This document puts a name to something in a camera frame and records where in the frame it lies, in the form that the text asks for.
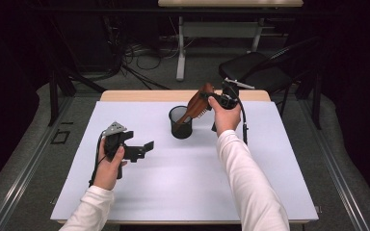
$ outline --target black cord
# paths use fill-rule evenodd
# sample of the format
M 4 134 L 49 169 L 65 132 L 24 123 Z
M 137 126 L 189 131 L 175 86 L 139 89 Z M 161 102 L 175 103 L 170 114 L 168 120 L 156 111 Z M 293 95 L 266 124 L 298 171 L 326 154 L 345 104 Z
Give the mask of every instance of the black cord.
M 137 68 L 142 69 L 142 70 L 156 69 L 161 64 L 161 60 L 162 60 L 162 58 L 157 54 L 157 57 L 156 58 L 158 59 L 158 63 L 155 66 L 152 66 L 152 67 L 142 67 L 142 66 L 140 66 L 140 57 L 142 57 L 142 55 L 138 55 L 137 56 L 136 66 L 137 66 Z
M 152 79 L 149 79 L 148 77 L 144 76 L 143 74 L 135 71 L 134 69 L 128 67 L 127 65 L 123 65 L 122 66 L 123 69 L 125 69 L 127 72 L 130 72 L 131 74 L 133 74 L 137 79 L 139 79 L 141 82 L 143 82 L 143 84 L 149 88 L 151 90 L 151 87 L 148 86 L 146 83 L 149 83 L 149 84 L 152 84 L 160 89 L 163 89 L 163 90 L 169 90 L 168 87 L 165 87 L 161 84 L 158 84 L 157 82 L 153 81 Z
M 233 86 L 231 86 L 229 83 L 224 82 L 224 84 L 232 90 L 233 94 L 236 96 L 237 102 L 240 105 L 240 108 L 242 110 L 242 121 L 243 121 L 243 142 L 248 145 L 248 123 L 246 122 L 246 113 L 245 113 L 245 108 L 243 107 L 242 100 L 239 98 L 239 94 L 233 89 Z
M 127 45 L 127 46 L 128 46 L 129 52 L 125 51 L 124 53 L 124 62 L 126 65 L 131 64 L 135 57 L 133 46 L 132 45 Z
M 94 179 L 95 179 L 95 175 L 97 174 L 98 165 L 100 165 L 100 163 L 104 160 L 104 158 L 106 158 L 106 156 L 104 156 L 103 158 L 101 158 L 100 161 L 98 161 L 98 155 L 100 154 L 100 143 L 103 137 L 103 133 L 104 131 L 101 132 L 100 137 L 98 138 L 98 141 L 97 141 L 97 148 L 95 150 L 94 170 L 92 171 L 92 179 L 89 181 L 89 187 L 94 184 Z

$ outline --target cable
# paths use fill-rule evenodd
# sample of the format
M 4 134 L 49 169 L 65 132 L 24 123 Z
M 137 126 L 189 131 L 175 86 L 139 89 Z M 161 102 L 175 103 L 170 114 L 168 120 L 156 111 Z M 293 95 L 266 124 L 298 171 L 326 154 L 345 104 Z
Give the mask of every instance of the cable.
M 157 64 L 157 65 L 155 65 L 155 66 L 153 66 L 153 67 L 145 68 L 145 67 L 141 67 L 141 66 L 140 66 L 140 64 L 139 64 L 139 62 L 140 62 L 140 57 L 141 57 L 141 55 L 137 57 L 136 65 L 137 65 L 137 67 L 138 67 L 139 69 L 142 69 L 142 70 L 151 70 L 151 69 L 155 69 L 155 68 L 157 68 L 157 67 L 160 65 L 161 60 L 162 60 L 162 58 L 161 58 L 160 56 L 158 56 L 158 57 L 157 57 L 157 58 L 158 58 L 158 64 Z
M 97 174 L 98 165 L 104 160 L 104 158 L 106 158 L 106 156 L 104 156 L 103 158 L 101 158 L 100 161 L 97 161 L 98 155 L 100 154 L 100 143 L 101 143 L 101 139 L 103 138 L 103 133 L 104 131 L 101 132 L 100 137 L 98 138 L 98 141 L 97 141 L 97 148 L 95 150 L 94 170 L 92 171 L 92 179 L 89 181 L 89 187 L 94 184 L 94 179 L 95 179 L 95 175 Z
M 239 93 L 237 93 L 233 89 L 233 87 L 235 87 L 235 86 L 231 86 L 228 82 L 223 82 L 223 84 L 232 91 L 234 96 L 236 96 L 237 102 L 240 105 L 240 109 L 242 111 L 242 121 L 243 121 L 243 142 L 246 145 L 248 145 L 248 130 L 249 130 L 249 128 L 248 128 L 248 123 L 246 121 L 246 113 L 245 113 L 245 108 L 243 107 L 243 104 L 242 104 L 242 100 L 240 100 L 240 98 L 239 98 Z
M 122 68 L 125 69 L 127 72 L 130 72 L 131 74 L 133 74 L 137 79 L 139 79 L 150 90 L 151 90 L 151 87 L 148 86 L 146 83 L 152 84 L 152 85 L 154 85 L 154 86 L 156 86 L 160 89 L 170 90 L 170 88 L 168 88 L 164 85 L 158 84 L 157 82 L 153 81 L 152 79 L 149 79 L 148 77 L 146 77 L 143 74 L 137 72 L 136 70 L 128 67 L 127 65 L 123 65 Z

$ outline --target person's right hand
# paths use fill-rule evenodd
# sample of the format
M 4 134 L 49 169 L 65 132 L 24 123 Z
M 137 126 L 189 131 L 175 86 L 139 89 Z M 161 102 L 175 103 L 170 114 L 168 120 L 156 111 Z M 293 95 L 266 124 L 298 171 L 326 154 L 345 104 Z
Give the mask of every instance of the person's right hand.
M 234 109 L 227 110 L 212 96 L 209 96 L 208 102 L 215 111 L 216 134 L 220 136 L 226 130 L 236 130 L 240 123 L 240 105 L 237 104 Z

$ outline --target black cable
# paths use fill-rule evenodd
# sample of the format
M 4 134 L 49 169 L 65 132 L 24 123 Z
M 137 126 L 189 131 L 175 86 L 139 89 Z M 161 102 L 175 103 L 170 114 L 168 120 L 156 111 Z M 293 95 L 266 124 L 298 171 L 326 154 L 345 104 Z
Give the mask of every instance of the black cable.
M 119 71 L 117 69 L 111 69 L 104 75 L 97 76 L 97 77 L 86 77 L 86 79 L 88 79 L 92 82 L 96 82 L 96 81 L 100 81 L 100 80 L 109 79 L 109 78 L 117 75 L 118 73 L 119 73 Z
M 237 102 L 240 105 L 240 109 L 242 111 L 242 121 L 243 121 L 243 142 L 248 145 L 248 123 L 246 122 L 246 113 L 245 113 L 245 108 L 243 107 L 242 100 L 239 98 L 239 93 L 237 93 L 234 89 L 233 86 L 231 86 L 229 83 L 224 82 L 224 85 L 226 85 L 230 90 L 232 90 L 234 96 L 236 96 Z
M 127 45 L 127 46 L 128 46 L 128 49 L 129 49 L 129 52 L 130 53 L 127 54 L 127 51 L 125 51 L 125 53 L 124 53 L 124 61 L 125 61 L 125 64 L 131 64 L 133 62 L 133 60 L 134 60 L 134 57 L 135 57 L 135 55 L 134 55 L 134 48 L 133 48 L 132 45 Z
M 149 83 L 149 84 L 152 84 L 160 89 L 163 89 L 163 90 L 170 90 L 170 88 L 164 86 L 164 85 L 161 85 L 161 84 L 158 84 L 157 82 L 153 81 L 152 79 L 149 79 L 148 77 L 144 76 L 143 74 L 137 72 L 136 70 L 128 67 L 127 65 L 123 65 L 122 66 L 123 69 L 127 70 L 128 72 L 130 72 L 131 74 L 133 74 L 137 79 L 139 79 L 140 81 L 142 81 L 150 90 L 151 88 L 145 83 Z
M 162 55 L 161 58 L 162 59 L 170 58 L 171 57 L 171 53 L 172 53 L 172 51 L 173 51 L 173 49 L 175 47 L 178 47 L 178 41 L 177 40 L 176 40 L 176 42 L 172 42 L 172 45 L 171 45 L 170 50 L 167 52 L 167 54 Z
M 101 132 L 100 137 L 98 138 L 97 141 L 97 148 L 95 150 L 94 170 L 92 171 L 92 179 L 89 181 L 89 187 L 94 184 L 94 179 L 95 175 L 97 174 L 98 165 L 104 160 L 104 158 L 106 158 L 106 156 L 104 156 L 100 161 L 98 161 L 98 155 L 100 154 L 100 143 L 101 139 L 103 138 L 103 133 L 104 131 Z
M 161 64 L 161 60 L 162 58 L 157 55 L 157 58 L 158 58 L 158 64 L 156 64 L 155 66 L 152 66 L 152 67 L 149 67 L 149 68 L 145 68 L 145 67 L 141 67 L 140 64 L 139 64 L 139 59 L 140 59 L 141 55 L 138 55 L 137 56 L 137 61 L 136 61 L 136 65 L 139 69 L 142 69 L 142 70 L 152 70 L 152 69 L 155 69 L 157 68 L 160 64 Z

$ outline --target gray carpet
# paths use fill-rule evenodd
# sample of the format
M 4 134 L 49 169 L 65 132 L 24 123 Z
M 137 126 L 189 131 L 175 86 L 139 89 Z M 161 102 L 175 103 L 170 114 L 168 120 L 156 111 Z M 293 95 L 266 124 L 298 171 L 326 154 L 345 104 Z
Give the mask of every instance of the gray carpet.
M 211 82 L 219 89 L 221 79 L 217 73 L 218 64 L 243 54 L 246 52 L 245 47 L 251 45 L 244 40 L 214 41 L 212 47 L 200 41 L 200 44 L 196 42 L 187 49 L 186 76 L 183 82 L 175 80 L 177 58 L 164 59 L 157 68 L 152 70 L 139 69 L 135 60 L 129 66 L 174 90 L 195 90 L 205 82 Z M 259 49 L 271 53 L 273 48 L 280 45 L 279 41 L 280 39 L 263 38 Z M 145 55 L 140 58 L 139 64 L 153 66 L 157 64 L 157 61 Z M 110 90 L 146 89 L 133 75 L 124 75 L 123 72 L 97 83 Z M 0 174 L 0 209 L 2 205 L 8 205 L 6 196 L 11 192 L 13 183 L 23 179 L 19 178 L 19 175 L 22 174 L 25 166 L 28 166 L 29 161 L 33 160 L 34 153 L 38 151 L 40 158 L 35 161 L 35 168 L 32 168 L 30 172 L 31 178 L 23 179 L 24 185 L 27 186 L 26 190 L 20 192 L 21 196 L 16 198 L 13 206 L 5 207 L 12 209 L 6 216 L 2 216 L 6 211 L 0 211 L 0 229 L 57 230 L 61 227 L 60 224 L 49 219 L 54 208 L 50 202 L 61 192 L 75 151 L 93 111 L 94 103 L 99 99 L 99 94 L 90 88 L 80 83 L 75 83 L 75 86 L 78 93 L 74 98 L 61 99 L 65 104 L 68 102 L 68 107 L 62 113 L 60 121 L 51 128 L 52 133 L 49 133 L 47 145 L 44 145 L 43 150 L 37 150 L 37 147 L 41 144 L 39 143 L 41 138 L 47 135 L 50 111 L 47 86 L 39 90 L 40 108 L 35 120 Z M 279 98 L 280 95 L 272 96 L 275 101 Z M 303 172 L 304 180 L 314 204 L 320 206 L 322 210 L 319 214 L 320 219 L 307 224 L 305 230 L 370 230 L 370 191 L 345 153 L 333 104 L 323 97 L 321 112 L 323 130 L 316 133 L 322 133 L 326 138 L 323 142 L 330 148 L 349 187 L 354 192 L 357 205 L 369 229 L 359 229 L 350 216 L 350 212 L 347 211 L 348 207 L 343 202 L 342 194 L 337 190 L 336 182 L 331 177 L 320 141 L 315 136 L 314 125 L 307 119 L 309 115 L 307 110 L 308 102 L 298 101 L 292 94 L 289 96 L 283 116 L 283 123 Z M 66 142 L 62 143 L 66 134 L 68 134 Z M 106 225 L 104 230 L 118 230 L 118 228 L 116 225 Z M 292 225 L 291 229 L 302 230 L 302 227 Z

